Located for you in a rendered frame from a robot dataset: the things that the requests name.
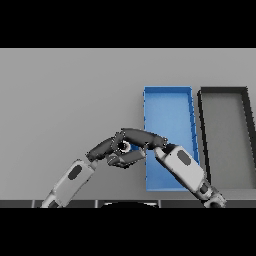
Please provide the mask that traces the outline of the dark grey bin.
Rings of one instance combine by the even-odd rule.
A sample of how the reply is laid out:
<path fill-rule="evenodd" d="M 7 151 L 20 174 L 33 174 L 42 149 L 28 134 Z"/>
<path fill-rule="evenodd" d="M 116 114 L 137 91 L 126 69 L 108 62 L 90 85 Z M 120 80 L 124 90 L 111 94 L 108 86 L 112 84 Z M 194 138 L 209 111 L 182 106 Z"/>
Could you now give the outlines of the dark grey bin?
<path fill-rule="evenodd" d="M 197 93 L 205 167 L 219 189 L 256 189 L 256 130 L 247 87 Z"/>

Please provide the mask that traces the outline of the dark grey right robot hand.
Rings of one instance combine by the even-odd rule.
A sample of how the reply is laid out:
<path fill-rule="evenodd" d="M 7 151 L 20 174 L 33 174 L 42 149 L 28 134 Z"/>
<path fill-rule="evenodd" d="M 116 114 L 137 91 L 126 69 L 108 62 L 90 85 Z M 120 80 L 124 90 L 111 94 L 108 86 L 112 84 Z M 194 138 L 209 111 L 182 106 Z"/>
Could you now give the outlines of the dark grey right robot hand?
<path fill-rule="evenodd" d="M 123 141 L 141 148 L 147 146 L 149 150 L 153 150 L 156 147 L 165 148 L 168 139 L 155 133 L 140 129 L 122 128 L 120 132 L 115 134 L 112 140 L 112 149 L 117 150 L 118 145 Z"/>

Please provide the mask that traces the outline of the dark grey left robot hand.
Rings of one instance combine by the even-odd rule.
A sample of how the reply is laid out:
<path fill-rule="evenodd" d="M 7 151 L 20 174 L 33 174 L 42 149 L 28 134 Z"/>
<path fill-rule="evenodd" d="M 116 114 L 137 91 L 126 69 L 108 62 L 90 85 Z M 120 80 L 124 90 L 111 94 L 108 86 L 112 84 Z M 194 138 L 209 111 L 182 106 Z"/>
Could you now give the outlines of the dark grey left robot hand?
<path fill-rule="evenodd" d="M 128 153 L 122 153 L 119 148 L 113 150 L 111 147 L 113 138 L 110 137 L 102 141 L 86 154 L 92 167 L 95 167 L 98 161 L 106 160 L 109 166 L 126 169 L 146 157 L 145 152 L 141 149 Z"/>

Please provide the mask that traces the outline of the blue pipe with pale ring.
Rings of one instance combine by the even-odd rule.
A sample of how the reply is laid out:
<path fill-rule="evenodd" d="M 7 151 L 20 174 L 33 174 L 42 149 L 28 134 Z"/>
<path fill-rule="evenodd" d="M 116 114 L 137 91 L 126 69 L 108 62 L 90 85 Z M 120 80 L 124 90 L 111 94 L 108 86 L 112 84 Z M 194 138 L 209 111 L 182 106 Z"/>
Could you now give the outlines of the blue pipe with pale ring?
<path fill-rule="evenodd" d="M 131 151 L 135 151 L 135 150 L 138 150 L 139 147 L 134 145 L 134 144 L 131 144 L 127 141 L 122 141 L 118 144 L 118 148 L 119 150 L 122 152 L 122 153 L 128 153 L 128 152 L 131 152 Z"/>

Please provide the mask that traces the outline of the blue bin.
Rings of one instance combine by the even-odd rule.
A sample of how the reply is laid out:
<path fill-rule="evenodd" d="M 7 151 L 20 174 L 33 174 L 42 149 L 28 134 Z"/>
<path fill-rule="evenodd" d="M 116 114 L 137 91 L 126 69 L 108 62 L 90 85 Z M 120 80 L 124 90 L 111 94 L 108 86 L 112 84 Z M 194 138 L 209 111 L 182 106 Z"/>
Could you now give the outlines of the blue bin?
<path fill-rule="evenodd" d="M 145 86 L 144 129 L 181 145 L 200 163 L 194 101 L 190 86 Z M 153 151 L 146 158 L 147 191 L 185 191 L 185 188 L 155 159 Z"/>

